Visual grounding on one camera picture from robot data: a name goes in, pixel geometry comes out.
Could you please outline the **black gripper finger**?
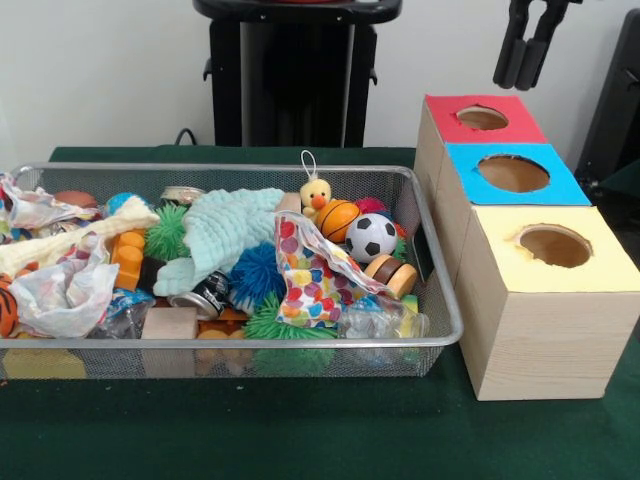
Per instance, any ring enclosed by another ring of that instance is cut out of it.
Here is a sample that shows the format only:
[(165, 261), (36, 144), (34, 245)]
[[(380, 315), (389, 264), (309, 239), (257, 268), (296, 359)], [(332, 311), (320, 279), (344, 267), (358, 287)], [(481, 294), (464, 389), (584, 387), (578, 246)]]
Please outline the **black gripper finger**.
[(537, 85), (556, 28), (563, 21), (570, 3), (581, 4), (582, 0), (548, 0), (534, 34), (518, 43), (518, 73), (515, 88), (526, 91)]
[(509, 21), (493, 75), (499, 87), (532, 87), (532, 71), (525, 70), (527, 42), (524, 40), (529, 21), (531, 0), (511, 0)]

